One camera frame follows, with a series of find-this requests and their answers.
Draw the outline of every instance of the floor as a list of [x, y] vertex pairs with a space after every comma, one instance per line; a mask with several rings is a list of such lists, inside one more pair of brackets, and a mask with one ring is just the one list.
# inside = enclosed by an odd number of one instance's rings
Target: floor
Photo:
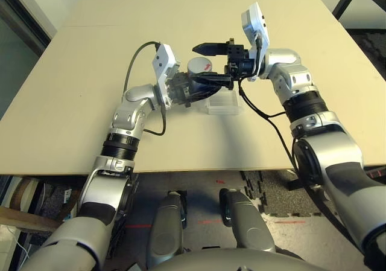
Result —
[[[104, 271], [126, 270], [133, 263], [145, 265], [145, 251], [153, 215], [168, 190], [188, 190], [188, 227], [184, 247], [235, 247], [232, 229], [221, 222], [218, 192], [221, 188], [244, 189], [238, 171], [142, 174], [133, 212], [115, 257]], [[263, 215], [275, 244], [327, 270], [368, 270], [362, 255], [324, 217], [278, 218]]]

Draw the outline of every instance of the black cable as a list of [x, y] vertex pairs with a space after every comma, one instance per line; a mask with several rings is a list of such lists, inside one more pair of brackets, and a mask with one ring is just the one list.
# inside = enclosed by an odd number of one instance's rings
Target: black cable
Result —
[[331, 210], [326, 206], [326, 204], [321, 200], [321, 198], [318, 196], [317, 193], [315, 193], [307, 184], [306, 179], [300, 174], [299, 169], [297, 168], [296, 165], [296, 159], [295, 159], [295, 154], [294, 154], [294, 144], [295, 144], [295, 139], [293, 139], [292, 143], [292, 148], [291, 152], [288, 150], [288, 147], [285, 144], [285, 141], [283, 139], [282, 134], [280, 133], [279, 129], [276, 127], [275, 123], [270, 120], [271, 117], [278, 116], [280, 113], [277, 115], [268, 115], [258, 109], [247, 97], [245, 94], [244, 90], [241, 87], [241, 82], [247, 77], [243, 77], [239, 80], [238, 85], [239, 85], [239, 94], [242, 97], [242, 99], [247, 103], [247, 105], [254, 110], [261, 118], [264, 120], [268, 121], [272, 127], [275, 129], [282, 145], [283, 148], [288, 156], [289, 161], [291, 162], [294, 171], [299, 178], [300, 182], [302, 183], [304, 189], [306, 190], [308, 196], [311, 198], [312, 202], [315, 204], [315, 206], [320, 210], [320, 212], [330, 221], [330, 223], [344, 236], [350, 243], [352, 243], [356, 248], [358, 248], [355, 244], [355, 242], [352, 240], [352, 237], [350, 236], [349, 232], [347, 231], [346, 227], [336, 218], [336, 216], [331, 212]]
[[161, 115], [162, 115], [162, 131], [160, 133], [158, 133], [158, 132], [154, 132], [154, 131], [149, 130], [149, 129], [144, 129], [144, 132], [158, 135], [158, 136], [164, 135], [165, 131], [166, 131], [166, 107], [165, 107], [165, 105], [161, 105]]
[[127, 90], [127, 85], [128, 85], [128, 78], [130, 76], [130, 73], [131, 73], [131, 69], [133, 67], [133, 64], [134, 64], [134, 61], [136, 59], [136, 57], [138, 56], [139, 52], [141, 52], [144, 48], [146, 48], [147, 46], [150, 46], [150, 45], [155, 45], [156, 48], [160, 45], [160, 43], [158, 42], [154, 42], [154, 41], [151, 41], [151, 42], [147, 42], [147, 43], [144, 43], [142, 46], [140, 46], [134, 53], [133, 57], [131, 58], [131, 61], [130, 61], [130, 64], [128, 66], [128, 69], [127, 69], [127, 73], [126, 73], [126, 79], [125, 79], [125, 85], [123, 87], [123, 93], [126, 92]]
[[[130, 64], [128, 66], [128, 69], [127, 69], [127, 73], [126, 73], [126, 79], [125, 79], [125, 85], [123, 87], [123, 93], [126, 92], [127, 90], [127, 85], [128, 85], [128, 78], [130, 77], [130, 73], [131, 73], [131, 69], [133, 67], [133, 64], [134, 64], [134, 61], [136, 59], [136, 57], [138, 56], [139, 52], [142, 51], [142, 49], [146, 48], [147, 46], [150, 46], [150, 45], [155, 45], [156, 46], [156, 49], [158, 49], [158, 47], [160, 46], [161, 43], [158, 43], [158, 42], [154, 42], [154, 41], [151, 41], [151, 42], [147, 42], [147, 43], [144, 43], [142, 46], [140, 46], [134, 53], [133, 57], [131, 58], [131, 61], [130, 61]], [[154, 132], [152, 130], [149, 130], [149, 129], [144, 129], [144, 132], [147, 132], [147, 133], [150, 133], [150, 134], [154, 134], [154, 135], [158, 135], [158, 136], [162, 136], [165, 134], [165, 131], [166, 131], [166, 107], [165, 105], [161, 105], [161, 115], [162, 115], [162, 131], [160, 133], [158, 132]]]

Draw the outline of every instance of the wooden plank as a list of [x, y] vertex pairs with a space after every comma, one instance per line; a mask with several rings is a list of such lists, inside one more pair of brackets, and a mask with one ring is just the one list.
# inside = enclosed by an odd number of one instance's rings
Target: wooden plank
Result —
[[20, 212], [4, 206], [0, 206], [0, 224], [44, 232], [53, 232], [61, 225], [60, 222], [50, 218]]

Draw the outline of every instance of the red laser line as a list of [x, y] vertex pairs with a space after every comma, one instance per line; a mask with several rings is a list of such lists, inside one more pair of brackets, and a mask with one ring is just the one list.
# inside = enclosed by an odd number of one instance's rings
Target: red laser line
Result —
[[275, 224], [304, 224], [306, 221], [278, 221]]
[[151, 225], [149, 225], [149, 224], [143, 224], [143, 225], [126, 225], [125, 228], [127, 228], [127, 229], [151, 228]]

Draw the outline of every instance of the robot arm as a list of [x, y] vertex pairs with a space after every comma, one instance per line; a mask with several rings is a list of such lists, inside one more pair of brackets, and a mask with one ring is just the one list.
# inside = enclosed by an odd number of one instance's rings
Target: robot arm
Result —
[[[254, 81], [256, 68], [261, 79], [271, 80], [297, 140], [294, 154], [300, 175], [309, 185], [323, 186], [353, 242], [365, 254], [365, 262], [370, 253], [384, 260], [386, 186], [365, 174], [359, 147], [327, 108], [299, 55], [290, 49], [268, 49], [267, 26], [257, 4], [242, 14], [242, 26], [252, 45], [250, 51], [234, 45], [232, 39], [203, 43], [193, 50], [206, 56], [226, 54], [225, 73], [232, 81], [246, 77]], [[255, 45], [260, 45], [260, 51], [255, 51]]]
[[[288, 63], [275, 63], [287, 57]], [[363, 170], [362, 153], [353, 138], [329, 111], [312, 82], [311, 73], [291, 50], [270, 49], [262, 78], [274, 91], [291, 122], [294, 153], [300, 174], [310, 185], [322, 185], [358, 249], [365, 253], [377, 236], [385, 235], [386, 186]]]

